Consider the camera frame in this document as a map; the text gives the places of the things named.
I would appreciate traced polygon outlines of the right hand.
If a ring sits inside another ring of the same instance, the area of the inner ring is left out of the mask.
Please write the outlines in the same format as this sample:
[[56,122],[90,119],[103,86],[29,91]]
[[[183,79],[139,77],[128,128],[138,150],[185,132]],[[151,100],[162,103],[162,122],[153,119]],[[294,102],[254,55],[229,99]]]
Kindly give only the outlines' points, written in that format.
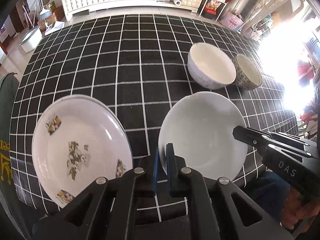
[[303,232],[307,232],[319,213],[319,200],[313,199],[308,204],[302,205],[301,198],[299,191],[292,187],[289,189],[280,213],[280,222],[283,227],[291,230],[299,220],[311,218],[311,222],[303,229]]

